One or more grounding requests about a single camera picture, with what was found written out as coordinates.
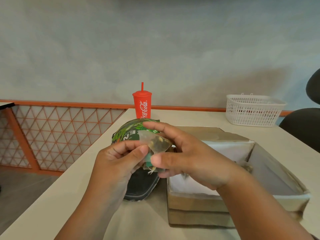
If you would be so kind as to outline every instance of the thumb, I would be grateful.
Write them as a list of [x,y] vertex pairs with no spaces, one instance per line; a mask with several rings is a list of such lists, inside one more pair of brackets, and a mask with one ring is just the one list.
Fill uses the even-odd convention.
[[157,168],[176,169],[184,171],[187,161],[183,153],[164,152],[154,154],[151,157],[151,163]]
[[132,170],[148,154],[148,145],[141,145],[122,158],[125,167]]

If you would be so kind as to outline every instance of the person's left hand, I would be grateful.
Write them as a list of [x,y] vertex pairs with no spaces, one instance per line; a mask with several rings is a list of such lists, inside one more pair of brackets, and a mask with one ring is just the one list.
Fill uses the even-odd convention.
[[84,198],[117,210],[127,190],[128,181],[149,151],[139,141],[117,142],[99,151]]

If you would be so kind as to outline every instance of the left arm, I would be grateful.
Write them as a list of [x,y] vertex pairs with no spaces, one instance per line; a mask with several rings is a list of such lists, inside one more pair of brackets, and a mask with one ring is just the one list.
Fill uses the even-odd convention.
[[149,151],[147,145],[139,145],[139,141],[122,141],[98,153],[87,190],[55,240],[103,239],[131,174]]

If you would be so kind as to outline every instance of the orange metal frame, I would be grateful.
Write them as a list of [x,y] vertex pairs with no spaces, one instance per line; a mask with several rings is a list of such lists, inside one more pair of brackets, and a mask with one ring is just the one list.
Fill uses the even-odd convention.
[[[102,103],[75,103],[75,102],[48,102],[48,101],[21,101],[21,100],[0,100],[0,102],[14,102],[15,105],[25,105],[25,106],[49,106],[49,107],[72,107],[72,108],[95,108],[95,109],[133,109],[132,104],[102,104]],[[152,105],[152,109],[164,109],[164,110],[186,110],[186,111],[207,111],[207,112],[225,112],[225,108],[210,108],[210,107],[189,107],[189,106],[161,106]],[[286,116],[292,111],[282,111],[280,116]],[[5,116],[8,120],[8,124],[14,132],[14,136],[26,159],[28,160],[31,168],[19,168],[11,166],[0,166],[1,169],[13,169],[21,172],[38,173],[38,174],[50,174],[60,176],[63,172],[43,170],[39,167],[39,164],[35,158],[35,155],[30,148],[30,145],[20,128],[19,123],[10,108],[4,109]]]
[[[33,106],[57,106],[57,107],[74,107],[74,108],[98,108],[98,109],[134,109],[133,104],[100,104],[100,103],[76,103],[76,102],[48,102],[48,101],[24,101],[24,100],[3,100],[0,102],[13,102],[16,105],[33,105]],[[163,110],[186,110],[186,111],[206,111],[206,112],[226,112],[226,108],[210,107],[189,107],[189,106],[164,106],[151,105],[151,109]],[[284,117],[293,111],[284,110],[280,116]]]

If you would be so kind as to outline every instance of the red coca-cola cup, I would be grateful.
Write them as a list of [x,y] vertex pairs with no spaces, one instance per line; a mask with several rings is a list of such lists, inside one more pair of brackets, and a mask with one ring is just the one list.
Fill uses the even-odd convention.
[[151,117],[151,92],[143,90],[143,82],[141,83],[141,91],[132,94],[134,99],[134,108],[136,109],[137,119]]

